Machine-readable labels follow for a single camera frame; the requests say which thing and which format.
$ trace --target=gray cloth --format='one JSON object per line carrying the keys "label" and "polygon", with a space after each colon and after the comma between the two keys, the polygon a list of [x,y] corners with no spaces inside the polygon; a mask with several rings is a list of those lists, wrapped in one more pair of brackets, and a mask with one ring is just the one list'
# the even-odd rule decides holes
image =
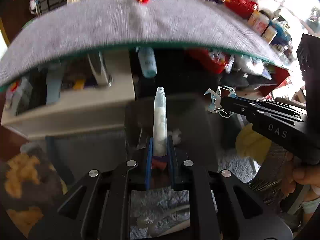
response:
{"label": "gray cloth", "polygon": [[81,0],[39,17],[21,31],[0,61],[0,85],[54,59],[141,45],[211,47],[281,65],[260,36],[214,2]]}

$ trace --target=plastic bottle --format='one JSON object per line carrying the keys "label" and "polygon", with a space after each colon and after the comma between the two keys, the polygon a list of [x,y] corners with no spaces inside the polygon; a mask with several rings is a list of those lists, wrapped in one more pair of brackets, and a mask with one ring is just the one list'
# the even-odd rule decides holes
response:
{"label": "plastic bottle", "polygon": [[138,52],[141,71],[145,78],[153,78],[157,74],[155,53],[152,48],[141,47]]}
{"label": "plastic bottle", "polygon": [[152,154],[154,156],[167,155],[167,107],[163,87],[158,87],[155,96]]}

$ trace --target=shelf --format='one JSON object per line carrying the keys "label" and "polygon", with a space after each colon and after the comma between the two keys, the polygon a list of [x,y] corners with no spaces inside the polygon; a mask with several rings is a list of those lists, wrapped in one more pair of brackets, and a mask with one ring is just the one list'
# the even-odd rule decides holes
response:
{"label": "shelf", "polygon": [[135,100],[129,52],[104,52],[113,83],[105,88],[65,91],[60,100],[18,116],[3,111],[1,125],[28,139],[88,130],[114,128],[124,123],[124,107]]}

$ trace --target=black handle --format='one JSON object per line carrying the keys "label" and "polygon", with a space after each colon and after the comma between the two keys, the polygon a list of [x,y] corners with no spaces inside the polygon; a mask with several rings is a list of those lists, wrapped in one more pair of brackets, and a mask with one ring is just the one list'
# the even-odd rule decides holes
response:
{"label": "black handle", "polygon": [[301,202],[309,190],[310,185],[301,185],[296,183],[295,191],[280,202],[281,210],[290,215],[295,214],[295,212],[300,208]]}

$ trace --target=human hand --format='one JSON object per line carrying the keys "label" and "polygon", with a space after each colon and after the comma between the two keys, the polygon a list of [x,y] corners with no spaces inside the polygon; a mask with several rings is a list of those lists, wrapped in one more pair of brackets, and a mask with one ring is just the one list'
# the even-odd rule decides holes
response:
{"label": "human hand", "polygon": [[[313,185],[320,188],[320,165],[298,166],[293,163],[293,154],[286,154],[287,162],[284,164],[284,176],[281,181],[281,191],[285,196],[293,193],[296,183],[302,185]],[[319,196],[310,189],[303,201],[311,201]]]}

